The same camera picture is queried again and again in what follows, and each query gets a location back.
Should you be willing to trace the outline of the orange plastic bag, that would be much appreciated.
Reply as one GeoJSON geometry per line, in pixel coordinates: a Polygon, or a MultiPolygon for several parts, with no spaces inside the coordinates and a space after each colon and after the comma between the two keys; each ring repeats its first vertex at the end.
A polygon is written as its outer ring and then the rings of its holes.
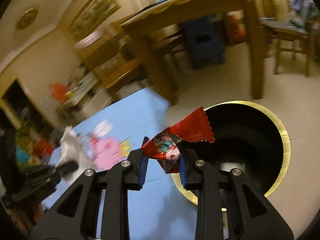
{"type": "Polygon", "coordinates": [[[60,83],[51,83],[49,85],[49,90],[51,96],[59,103],[64,103],[68,99],[66,96],[68,88],[60,83]]]}

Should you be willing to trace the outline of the blue cartoon pig tablecloth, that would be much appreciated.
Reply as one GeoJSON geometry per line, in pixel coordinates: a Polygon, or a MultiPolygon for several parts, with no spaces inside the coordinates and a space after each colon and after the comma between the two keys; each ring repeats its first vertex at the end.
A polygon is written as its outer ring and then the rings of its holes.
{"type": "MultiPolygon", "coordinates": [[[[141,147],[144,137],[153,138],[165,129],[169,103],[150,89],[142,89],[106,107],[74,127],[80,135],[93,132],[102,121],[112,125],[106,137],[129,141],[129,149],[141,147]]],[[[140,191],[128,192],[131,239],[194,239],[197,206],[176,187],[156,160],[148,163],[140,191]]]]}

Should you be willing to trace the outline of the black gold-rimmed trash bin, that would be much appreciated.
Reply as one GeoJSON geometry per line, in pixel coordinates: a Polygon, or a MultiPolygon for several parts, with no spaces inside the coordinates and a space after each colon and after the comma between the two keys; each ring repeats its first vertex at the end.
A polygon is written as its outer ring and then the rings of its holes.
{"type": "Polygon", "coordinates": [[[199,159],[218,170],[239,168],[270,196],[289,168],[291,146],[280,119],[266,107],[250,101],[228,101],[205,108],[214,142],[180,142],[199,159]]]}

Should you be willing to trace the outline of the round ceiling lamp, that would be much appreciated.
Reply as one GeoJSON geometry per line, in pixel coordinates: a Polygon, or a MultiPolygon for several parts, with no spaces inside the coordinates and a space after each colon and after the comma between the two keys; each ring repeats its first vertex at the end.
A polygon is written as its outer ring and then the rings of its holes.
{"type": "Polygon", "coordinates": [[[35,21],[38,13],[39,13],[39,10],[37,7],[29,7],[28,9],[26,9],[18,17],[16,22],[16,29],[22,30],[27,28],[29,25],[31,25],[35,21]]]}

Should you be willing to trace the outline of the white tissue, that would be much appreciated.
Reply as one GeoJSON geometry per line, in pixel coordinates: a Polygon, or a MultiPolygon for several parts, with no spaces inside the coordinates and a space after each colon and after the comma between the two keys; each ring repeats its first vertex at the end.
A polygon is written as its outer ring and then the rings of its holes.
{"type": "Polygon", "coordinates": [[[99,170],[92,157],[85,151],[84,137],[77,136],[72,126],[67,126],[60,140],[61,158],[56,167],[63,170],[62,177],[72,185],[87,169],[99,170]]]}

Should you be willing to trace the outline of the wooden chair with clothes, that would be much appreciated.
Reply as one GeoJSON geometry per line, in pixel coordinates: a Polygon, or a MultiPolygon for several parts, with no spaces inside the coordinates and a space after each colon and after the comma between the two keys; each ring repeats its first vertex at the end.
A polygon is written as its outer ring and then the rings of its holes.
{"type": "Polygon", "coordinates": [[[264,18],[260,20],[266,29],[269,38],[277,39],[276,59],[274,74],[279,74],[279,64],[281,53],[291,53],[292,59],[296,59],[296,54],[306,56],[305,76],[310,76],[310,61],[313,54],[315,38],[313,34],[313,20],[307,20],[305,27],[298,28],[291,22],[281,22],[277,20],[276,5],[274,0],[261,0],[264,18]]]}

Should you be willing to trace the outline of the blue plastic stool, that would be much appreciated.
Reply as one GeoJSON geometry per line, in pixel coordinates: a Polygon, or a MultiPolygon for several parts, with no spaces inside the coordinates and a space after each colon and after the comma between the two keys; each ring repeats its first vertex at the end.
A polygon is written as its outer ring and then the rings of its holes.
{"type": "Polygon", "coordinates": [[[225,62],[225,47],[214,28],[215,14],[188,20],[179,24],[183,46],[194,69],[201,68],[211,60],[225,62]]]}

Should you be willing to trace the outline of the white low tv cabinet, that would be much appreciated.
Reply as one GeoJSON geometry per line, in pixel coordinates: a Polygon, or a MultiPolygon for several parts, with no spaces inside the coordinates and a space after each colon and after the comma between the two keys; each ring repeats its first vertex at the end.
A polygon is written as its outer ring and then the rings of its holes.
{"type": "Polygon", "coordinates": [[[71,96],[56,108],[64,119],[82,122],[97,114],[113,102],[108,91],[92,72],[85,75],[78,87],[72,90],[71,96]]]}

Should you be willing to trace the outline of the wooden dining table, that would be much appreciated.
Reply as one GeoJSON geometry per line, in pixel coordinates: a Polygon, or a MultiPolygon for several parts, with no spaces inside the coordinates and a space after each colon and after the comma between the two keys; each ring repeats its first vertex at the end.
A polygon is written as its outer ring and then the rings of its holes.
{"type": "Polygon", "coordinates": [[[121,23],[131,38],[133,50],[142,59],[151,75],[155,91],[172,105],[177,103],[176,83],[165,66],[162,55],[152,47],[149,35],[174,24],[182,29],[182,40],[191,62],[198,66],[205,59],[220,55],[223,49],[219,37],[231,27],[214,29],[212,19],[227,13],[242,11],[251,61],[251,94],[261,99],[264,91],[265,37],[255,0],[165,0],[152,5],[121,23]]]}

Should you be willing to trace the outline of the red snack wrapper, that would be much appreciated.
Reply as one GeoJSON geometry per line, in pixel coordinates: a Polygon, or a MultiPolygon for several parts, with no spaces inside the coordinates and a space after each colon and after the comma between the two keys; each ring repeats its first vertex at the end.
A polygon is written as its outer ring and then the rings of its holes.
{"type": "Polygon", "coordinates": [[[158,161],[166,174],[178,173],[181,157],[178,143],[214,142],[214,133],[204,108],[199,107],[180,122],[167,127],[142,146],[144,154],[158,161]]]}

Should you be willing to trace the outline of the horse landscape framed painting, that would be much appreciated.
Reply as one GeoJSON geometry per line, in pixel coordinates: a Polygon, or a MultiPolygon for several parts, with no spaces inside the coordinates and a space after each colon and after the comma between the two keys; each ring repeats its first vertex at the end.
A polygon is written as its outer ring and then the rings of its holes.
{"type": "Polygon", "coordinates": [[[117,0],[88,0],[68,30],[76,41],[80,41],[119,9],[117,0]]]}

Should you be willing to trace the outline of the pile of clothes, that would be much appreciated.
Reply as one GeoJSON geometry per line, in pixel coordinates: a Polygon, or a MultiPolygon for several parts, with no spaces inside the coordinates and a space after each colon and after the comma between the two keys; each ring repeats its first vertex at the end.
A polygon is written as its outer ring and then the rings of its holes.
{"type": "Polygon", "coordinates": [[[290,22],[298,28],[306,28],[308,20],[319,19],[319,10],[313,0],[289,0],[290,22]]]}

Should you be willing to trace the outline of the wooden chair near cabinet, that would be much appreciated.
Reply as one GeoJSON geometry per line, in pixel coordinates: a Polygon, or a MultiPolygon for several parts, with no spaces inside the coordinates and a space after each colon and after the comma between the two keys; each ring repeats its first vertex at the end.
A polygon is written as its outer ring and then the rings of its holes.
{"type": "Polygon", "coordinates": [[[130,51],[128,42],[120,44],[118,34],[98,28],[73,45],[82,62],[100,81],[112,100],[120,100],[118,92],[133,81],[142,83],[148,77],[142,60],[130,51]]]}

